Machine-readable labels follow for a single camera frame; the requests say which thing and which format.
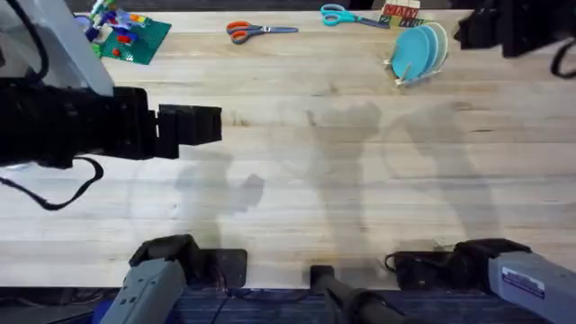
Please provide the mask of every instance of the wire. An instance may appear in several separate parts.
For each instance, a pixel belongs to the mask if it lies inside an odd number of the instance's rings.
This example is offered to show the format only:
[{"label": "wire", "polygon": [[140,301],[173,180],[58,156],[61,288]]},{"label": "wire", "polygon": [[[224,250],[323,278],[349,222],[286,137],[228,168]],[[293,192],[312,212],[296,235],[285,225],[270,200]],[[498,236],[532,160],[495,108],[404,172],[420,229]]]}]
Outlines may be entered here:
[{"label": "wire", "polygon": [[256,297],[255,298],[247,298],[247,296],[251,293],[252,293],[252,291],[249,293],[246,293],[242,296],[238,296],[238,295],[232,295],[232,296],[234,298],[240,299],[240,300],[245,301],[245,302],[259,302],[259,303],[277,304],[277,305],[302,302],[311,296],[310,291],[307,291],[307,292],[303,293],[302,295],[300,295],[296,298],[293,298],[293,299],[274,300],[274,299],[270,299],[270,298],[256,298]]},{"label": "wire", "polygon": [[431,259],[428,259],[425,257],[417,257],[417,256],[413,256],[410,254],[404,254],[401,252],[394,252],[394,253],[390,253],[389,255],[387,255],[384,258],[383,262],[380,262],[381,266],[383,266],[386,270],[390,271],[393,274],[396,274],[396,268],[392,267],[388,264],[388,260],[390,260],[393,257],[394,258],[400,258],[400,259],[402,259],[402,258],[410,259],[414,262],[421,263],[421,264],[428,265],[428,266],[433,266],[433,267],[438,268],[438,269],[443,269],[446,267],[446,265],[444,265],[440,262],[437,262],[437,261],[434,261],[434,260],[431,260]]},{"label": "wire", "polygon": [[34,45],[36,45],[38,55],[40,55],[40,71],[38,73],[33,72],[32,74],[29,74],[26,77],[3,77],[0,78],[0,81],[6,82],[8,84],[21,83],[22,81],[24,81],[28,85],[37,84],[48,74],[48,68],[50,64],[48,60],[48,52],[44,47],[44,43],[42,43],[42,40],[40,38],[40,35],[38,34],[38,31],[36,30],[36,27],[30,20],[28,14],[26,14],[26,12],[22,9],[18,1],[6,0],[6,2],[12,7],[16,15],[18,15],[18,18],[20,18],[20,20],[28,30],[28,33],[30,34],[32,41],[34,42]]},{"label": "wire", "polygon": [[226,305],[226,303],[230,300],[230,297],[226,297],[226,299],[224,299],[224,301],[222,301],[222,303],[220,304],[220,306],[218,307],[218,309],[214,312],[214,315],[212,316],[212,320],[210,321],[210,324],[214,324],[216,323],[216,320],[218,319],[218,317],[220,316],[220,313],[222,311],[222,308],[224,308],[224,305]]},{"label": "wire", "polygon": [[396,257],[396,253],[390,253],[389,255],[387,255],[384,258],[384,261],[381,262],[381,266],[383,266],[386,270],[390,271],[393,274],[396,274],[396,268],[388,265],[388,260],[390,260],[391,258]]}]

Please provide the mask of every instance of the lego baseplate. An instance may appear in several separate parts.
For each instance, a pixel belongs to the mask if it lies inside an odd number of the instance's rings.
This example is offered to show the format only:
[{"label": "lego baseplate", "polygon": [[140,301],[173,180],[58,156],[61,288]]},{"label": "lego baseplate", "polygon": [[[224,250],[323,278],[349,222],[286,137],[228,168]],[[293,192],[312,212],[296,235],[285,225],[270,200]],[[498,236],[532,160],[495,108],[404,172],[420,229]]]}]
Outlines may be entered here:
[{"label": "lego baseplate", "polygon": [[[172,27],[165,22],[155,22],[148,18],[146,28],[132,27],[131,32],[138,34],[138,39],[131,45],[120,43],[116,40],[118,34],[113,31],[102,45],[102,55],[107,58],[121,59],[128,62],[147,65],[150,63],[156,50]],[[119,56],[113,54],[113,50],[120,51]]]}]

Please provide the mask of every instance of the wooden table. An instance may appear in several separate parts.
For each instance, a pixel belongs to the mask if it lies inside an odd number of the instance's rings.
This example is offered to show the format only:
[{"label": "wooden table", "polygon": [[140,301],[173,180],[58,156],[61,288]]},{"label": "wooden table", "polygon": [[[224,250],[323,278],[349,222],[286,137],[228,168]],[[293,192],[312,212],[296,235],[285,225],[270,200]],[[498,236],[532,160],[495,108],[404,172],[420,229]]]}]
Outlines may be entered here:
[{"label": "wooden table", "polygon": [[[465,12],[425,14],[450,31]],[[452,42],[437,78],[399,89],[382,65],[399,29],[329,28],[318,12],[151,16],[173,24],[152,64],[104,64],[152,106],[222,107],[224,141],[174,161],[99,157],[105,179],[64,211],[1,188],[0,285],[119,286],[142,241],[175,233],[245,248],[252,287],[304,287],[315,264],[391,286],[385,254],[487,237],[576,270],[576,87],[548,72],[555,48],[506,60]],[[237,19],[301,32],[237,46],[224,32]],[[91,174],[3,171],[53,201]]]}]

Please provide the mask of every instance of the scissors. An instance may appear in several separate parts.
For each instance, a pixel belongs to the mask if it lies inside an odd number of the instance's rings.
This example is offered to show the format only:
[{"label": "scissors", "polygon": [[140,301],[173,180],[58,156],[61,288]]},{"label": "scissors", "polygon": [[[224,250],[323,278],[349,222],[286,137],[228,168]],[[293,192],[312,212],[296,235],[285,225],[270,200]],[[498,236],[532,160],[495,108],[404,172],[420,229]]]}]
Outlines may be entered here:
[{"label": "scissors", "polygon": [[236,45],[244,44],[252,36],[262,35],[268,32],[298,32],[298,28],[257,26],[250,22],[231,22],[226,26],[226,32]]},{"label": "scissors", "polygon": [[320,8],[322,21],[327,26],[336,26],[339,23],[363,23],[368,26],[388,29],[388,23],[381,23],[350,13],[340,4],[324,4]]}]

